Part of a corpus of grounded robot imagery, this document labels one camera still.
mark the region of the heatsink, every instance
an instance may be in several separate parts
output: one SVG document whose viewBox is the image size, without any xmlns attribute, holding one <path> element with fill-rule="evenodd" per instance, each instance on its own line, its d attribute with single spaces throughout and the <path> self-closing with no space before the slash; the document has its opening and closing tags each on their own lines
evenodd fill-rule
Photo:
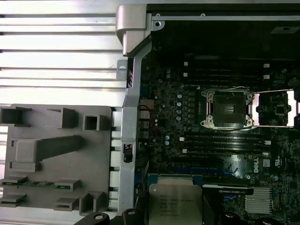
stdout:
<svg viewBox="0 0 300 225">
<path fill-rule="evenodd" d="M 247 213 L 271 214 L 273 210 L 272 190 L 267 187 L 255 187 L 253 195 L 246 195 Z"/>
</svg>

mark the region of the metal bracket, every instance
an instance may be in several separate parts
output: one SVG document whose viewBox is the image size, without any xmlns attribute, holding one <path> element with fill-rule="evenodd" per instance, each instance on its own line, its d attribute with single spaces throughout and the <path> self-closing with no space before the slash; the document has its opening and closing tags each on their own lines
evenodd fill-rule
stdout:
<svg viewBox="0 0 300 225">
<path fill-rule="evenodd" d="M 137 106 L 140 98 L 142 59 L 151 51 L 151 47 L 150 42 L 134 57 L 134 79 L 131 88 L 126 89 L 126 97 L 122 108 L 118 211 L 124 211 L 134 206 Z"/>
<path fill-rule="evenodd" d="M 126 80 L 128 73 L 128 60 L 117 61 L 117 80 Z"/>
<path fill-rule="evenodd" d="M 140 49 L 138 46 L 151 33 L 151 14 L 147 14 L 146 10 L 146 4 L 121 5 L 117 9 L 116 33 L 124 56 L 134 56 Z"/>
</svg>

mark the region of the cpu socket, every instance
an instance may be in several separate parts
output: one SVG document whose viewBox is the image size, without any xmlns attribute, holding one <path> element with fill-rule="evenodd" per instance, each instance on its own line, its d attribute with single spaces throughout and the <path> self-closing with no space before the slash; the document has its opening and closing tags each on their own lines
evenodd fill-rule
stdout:
<svg viewBox="0 0 300 225">
<path fill-rule="evenodd" d="M 249 104 L 254 93 L 247 89 L 209 89 L 201 93 L 207 99 L 206 119 L 201 122 L 209 129 L 251 128 Z"/>
</svg>

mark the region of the dell logo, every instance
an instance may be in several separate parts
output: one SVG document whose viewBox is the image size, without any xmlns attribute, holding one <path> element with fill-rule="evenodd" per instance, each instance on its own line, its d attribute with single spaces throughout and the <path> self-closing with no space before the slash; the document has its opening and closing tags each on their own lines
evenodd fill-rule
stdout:
<svg viewBox="0 0 300 225">
<path fill-rule="evenodd" d="M 258 173 L 258 158 L 254 159 L 254 173 Z"/>
</svg>

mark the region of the green circuit board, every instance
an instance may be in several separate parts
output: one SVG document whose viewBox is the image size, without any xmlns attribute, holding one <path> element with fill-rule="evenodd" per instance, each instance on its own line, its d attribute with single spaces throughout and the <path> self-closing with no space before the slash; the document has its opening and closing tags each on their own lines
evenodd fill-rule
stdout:
<svg viewBox="0 0 300 225">
<path fill-rule="evenodd" d="M 204 184 L 221 180 L 265 188 L 270 190 L 270 210 L 265 214 L 247 209 L 244 195 L 221 195 L 218 204 L 250 223 L 266 217 L 300 225 L 297 119 L 294 128 L 271 127 L 288 122 L 286 91 L 260 98 L 260 121 L 270 127 L 224 131 L 201 126 L 207 116 L 203 91 L 237 86 L 253 92 L 286 90 L 295 88 L 300 70 L 291 63 L 270 63 L 268 69 L 252 63 L 245 71 L 218 64 L 210 70 L 193 59 L 185 55 L 170 63 L 149 54 L 143 60 L 137 132 L 140 151 L 149 155 L 148 172 L 201 174 Z M 240 79 L 238 74 L 246 76 Z"/>
</svg>

